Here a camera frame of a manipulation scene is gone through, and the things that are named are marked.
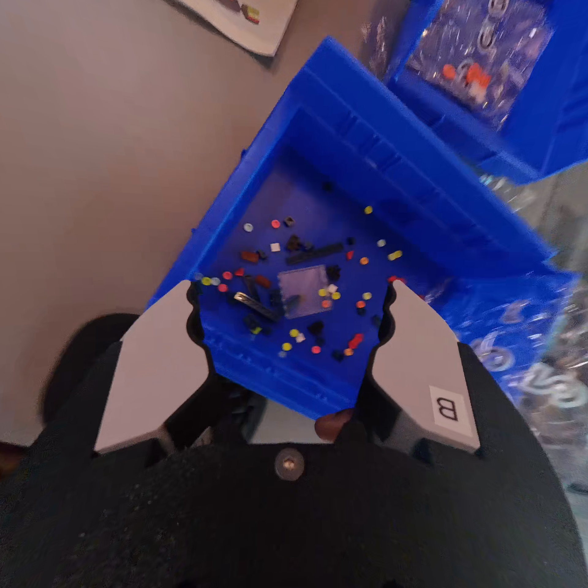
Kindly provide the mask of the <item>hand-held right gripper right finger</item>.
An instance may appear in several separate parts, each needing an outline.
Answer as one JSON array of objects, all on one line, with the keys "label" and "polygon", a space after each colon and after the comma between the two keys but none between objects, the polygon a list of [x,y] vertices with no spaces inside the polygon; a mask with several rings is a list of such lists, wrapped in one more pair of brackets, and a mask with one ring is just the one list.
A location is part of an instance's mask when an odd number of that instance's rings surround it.
[{"label": "hand-held right gripper right finger", "polygon": [[402,281],[389,285],[382,334],[358,395],[358,419],[379,445],[411,454],[421,440],[481,447],[458,340]]}]

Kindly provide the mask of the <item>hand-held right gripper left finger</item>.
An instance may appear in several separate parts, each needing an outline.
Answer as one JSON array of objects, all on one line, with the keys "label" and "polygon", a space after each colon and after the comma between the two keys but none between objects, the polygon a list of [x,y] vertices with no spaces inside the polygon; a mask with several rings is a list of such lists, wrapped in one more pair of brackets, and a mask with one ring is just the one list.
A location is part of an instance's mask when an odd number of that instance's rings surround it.
[{"label": "hand-held right gripper left finger", "polygon": [[150,439],[168,453],[181,451],[228,411],[198,298],[194,282],[180,281],[122,337],[95,452]]}]

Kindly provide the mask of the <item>small toy bricks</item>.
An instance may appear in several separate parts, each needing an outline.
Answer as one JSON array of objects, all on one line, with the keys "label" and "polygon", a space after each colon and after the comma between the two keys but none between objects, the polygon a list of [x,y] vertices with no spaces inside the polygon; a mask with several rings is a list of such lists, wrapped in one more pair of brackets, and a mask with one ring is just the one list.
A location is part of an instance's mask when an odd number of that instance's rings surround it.
[{"label": "small toy bricks", "polygon": [[417,252],[376,205],[365,207],[339,192],[271,189],[207,211],[199,272],[219,284],[202,286],[201,307],[216,364],[326,368],[356,333],[360,349],[371,346],[388,280],[410,282]]}]

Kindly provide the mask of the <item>blue plastic bin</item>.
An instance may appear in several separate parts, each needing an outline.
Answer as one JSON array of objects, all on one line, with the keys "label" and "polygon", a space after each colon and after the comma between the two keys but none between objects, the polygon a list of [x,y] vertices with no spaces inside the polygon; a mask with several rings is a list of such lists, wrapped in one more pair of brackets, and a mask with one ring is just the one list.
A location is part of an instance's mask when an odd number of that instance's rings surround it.
[{"label": "blue plastic bin", "polygon": [[537,2],[546,8],[553,35],[499,130],[407,69],[444,1],[411,4],[383,78],[462,159],[519,185],[587,160],[587,1]]},{"label": "blue plastic bin", "polygon": [[[446,278],[557,270],[551,248],[528,224],[330,38],[290,82],[210,208],[249,202],[271,189],[339,192],[366,204],[366,215],[376,205],[377,216],[388,217],[417,252],[413,279],[391,276],[388,283],[399,279],[421,297]],[[207,246],[210,230],[198,226],[149,306],[185,279],[201,282],[202,306],[202,286],[219,284],[199,272],[205,259],[199,247]],[[370,319],[376,328],[370,347],[360,349],[364,337],[356,333],[344,353],[332,351],[327,358],[335,363],[327,367],[286,359],[265,366],[213,361],[225,378],[316,419],[355,403],[381,317]]]}]

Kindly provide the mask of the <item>person's right hand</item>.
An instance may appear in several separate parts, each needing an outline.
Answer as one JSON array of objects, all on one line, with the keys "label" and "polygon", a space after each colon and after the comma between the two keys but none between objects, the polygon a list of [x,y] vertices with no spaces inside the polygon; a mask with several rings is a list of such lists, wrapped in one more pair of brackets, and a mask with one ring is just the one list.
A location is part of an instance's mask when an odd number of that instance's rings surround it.
[{"label": "person's right hand", "polygon": [[315,420],[314,431],[321,441],[334,443],[344,426],[351,420],[353,409],[344,409]]}]

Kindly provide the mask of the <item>clear plastic bag white print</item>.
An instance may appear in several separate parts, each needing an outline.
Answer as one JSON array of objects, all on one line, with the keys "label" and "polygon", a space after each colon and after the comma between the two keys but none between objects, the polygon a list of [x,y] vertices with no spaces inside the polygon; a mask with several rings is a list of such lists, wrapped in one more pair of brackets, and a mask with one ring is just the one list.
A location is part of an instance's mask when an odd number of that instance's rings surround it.
[{"label": "clear plastic bag white print", "polygon": [[561,270],[503,279],[452,277],[422,297],[518,405],[524,379],[546,356],[580,284],[578,274]]}]

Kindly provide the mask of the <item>clear bag with toy bricks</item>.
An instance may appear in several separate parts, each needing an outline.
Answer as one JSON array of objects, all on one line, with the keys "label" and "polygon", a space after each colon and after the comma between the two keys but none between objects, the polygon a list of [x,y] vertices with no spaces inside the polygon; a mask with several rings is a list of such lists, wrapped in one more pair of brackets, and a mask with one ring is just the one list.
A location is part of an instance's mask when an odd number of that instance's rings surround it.
[{"label": "clear bag with toy bricks", "polygon": [[499,130],[552,35],[536,1],[445,1],[406,66]]}]

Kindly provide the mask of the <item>white instruction booklet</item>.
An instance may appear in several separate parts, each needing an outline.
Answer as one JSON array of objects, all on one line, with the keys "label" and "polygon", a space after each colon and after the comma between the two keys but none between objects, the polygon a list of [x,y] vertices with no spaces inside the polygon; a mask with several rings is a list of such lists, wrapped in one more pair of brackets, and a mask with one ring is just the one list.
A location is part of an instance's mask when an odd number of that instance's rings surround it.
[{"label": "white instruction booklet", "polygon": [[180,1],[256,55],[274,57],[298,1]]}]

